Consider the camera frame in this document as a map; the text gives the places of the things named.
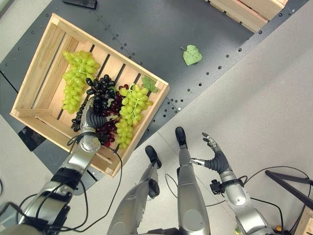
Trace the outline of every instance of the wooden crate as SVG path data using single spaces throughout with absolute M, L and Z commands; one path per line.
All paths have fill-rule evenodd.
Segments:
M 258 32 L 276 16 L 288 0 L 205 0 L 230 18 L 241 22 L 252 32 Z
M 125 164 L 169 92 L 169 85 L 56 14 L 52 14 L 45 29 L 10 114 L 69 151 L 67 141 L 77 133 L 70 128 L 71 119 L 76 115 L 62 112 L 61 108 L 65 87 L 62 74 L 69 68 L 62 55 L 64 50 L 92 52 L 95 60 L 102 65 L 97 71 L 98 77 L 108 74 L 116 81 L 117 87 L 132 83 L 141 85 L 141 77 L 144 75 L 156 82 L 158 92 L 149 94 L 149 100 L 154 104 L 142 112 L 144 118 L 134 128 L 134 138 L 129 147 L 117 152 Z M 118 148 L 116 143 L 112 143 L 111 147 Z M 105 147 L 92 159 L 91 165 L 112 177 L 120 169 L 118 157 Z
M 294 235 L 313 234 L 313 210 L 305 207 Z

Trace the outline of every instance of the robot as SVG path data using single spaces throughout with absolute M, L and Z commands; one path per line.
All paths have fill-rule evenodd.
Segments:
M 64 225 L 70 210 L 69 202 L 73 192 L 86 172 L 93 156 L 101 145 L 95 129 L 108 121 L 93 112 L 93 97 L 83 110 L 81 134 L 77 137 L 77 148 L 70 153 L 57 173 L 47 182 L 34 199 L 28 204 L 18 225 L 8 228 L 0 235 L 57 235 Z M 193 164 L 207 167 L 219 173 L 221 182 L 213 180 L 214 193 L 224 193 L 230 208 L 235 212 L 238 226 L 244 235 L 274 235 L 274 231 L 251 202 L 249 194 L 237 179 L 224 153 L 214 139 L 203 133 L 203 140 L 214 151 L 211 160 L 190 158 L 183 128 L 175 130 L 180 147 L 178 174 L 178 228 L 148 231 L 147 235 L 209 235 L 209 218 L 204 200 L 198 186 Z M 137 228 L 142 220 L 148 196 L 152 199 L 159 195 L 157 169 L 162 164 L 157 153 L 147 146 L 146 154 L 150 164 L 139 183 L 134 186 L 120 202 L 108 235 L 138 234 Z

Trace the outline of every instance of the remote control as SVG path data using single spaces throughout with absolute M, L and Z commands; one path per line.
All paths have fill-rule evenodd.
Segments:
M 62 0 L 65 3 L 74 4 L 77 6 L 84 6 L 91 9 L 96 9 L 97 0 Z

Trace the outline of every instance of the gray floor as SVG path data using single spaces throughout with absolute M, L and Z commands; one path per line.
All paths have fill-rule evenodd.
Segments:
M 35 19 L 35 14 L 39 14 L 48 1 L 31 2 L 40 2 L 36 4 L 38 9 L 34 11 L 34 16 L 31 16 Z M 1 52 L 4 52 L 1 56 L 10 50 L 32 23 L 29 19 L 18 23 L 18 18 L 25 16 L 23 7 L 20 1 L 15 1 L 6 13 L 8 15 L 0 20 L 0 45 Z M 290 165 L 313 177 L 313 28 L 308 27 L 313 20 L 312 11 L 311 1 L 136 149 L 125 165 L 121 189 L 112 212 L 84 234 L 106 233 L 119 201 L 139 180 L 148 164 L 144 155 L 144 147 L 148 144 L 155 147 L 163 162 L 163 167 L 159 170 L 161 194 L 147 203 L 139 231 L 177 226 L 177 203 L 165 184 L 164 173 L 176 178 L 178 146 L 174 129 L 178 125 L 184 127 L 189 150 L 195 157 L 213 156 L 201 140 L 202 131 L 212 134 L 228 156 L 237 176 L 250 176 L 267 166 Z M 12 26 L 9 28 L 5 20 L 10 16 Z M 12 27 L 18 27 L 15 30 L 20 32 L 14 33 Z M 6 32 L 6 38 L 12 38 L 11 42 L 5 42 L 3 32 Z M 5 133 L 0 136 L 0 177 L 4 184 L 4 194 L 0 200 L 19 203 L 26 195 L 36 193 L 51 177 L 51 173 L 27 150 L 2 117 L 0 127 Z M 275 171 L 301 176 L 298 172 L 288 169 Z M 212 204 L 220 201 L 220 196 L 215 196 L 209 191 L 209 184 L 217 174 L 197 166 L 195 172 L 205 202 Z M 113 180 L 104 177 L 88 190 L 89 223 L 105 213 L 117 182 L 118 177 Z M 307 186 L 295 186 L 304 193 L 308 190 Z M 301 210 L 301 203 L 295 197 L 264 174 L 251 180 L 246 188 L 251 196 L 278 204 L 283 211 L 286 227 L 290 228 Z M 255 206 L 271 225 L 280 224 L 276 208 L 260 203 L 255 203 Z M 71 207 L 67 225 L 72 227 L 83 220 L 83 196 L 75 197 L 71 201 Z M 226 204 L 207 210 L 213 235 L 234 234 L 234 215 Z

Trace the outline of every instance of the grape leaf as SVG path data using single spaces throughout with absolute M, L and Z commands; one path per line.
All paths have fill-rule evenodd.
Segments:
M 187 49 L 184 49 L 184 48 L 182 49 L 184 50 L 183 58 L 187 66 L 192 65 L 196 62 L 199 62 L 202 59 L 202 55 L 200 54 L 196 46 L 188 45 Z
M 158 92 L 158 89 L 156 88 L 156 82 L 149 78 L 147 75 L 143 76 L 142 85 L 153 93 Z

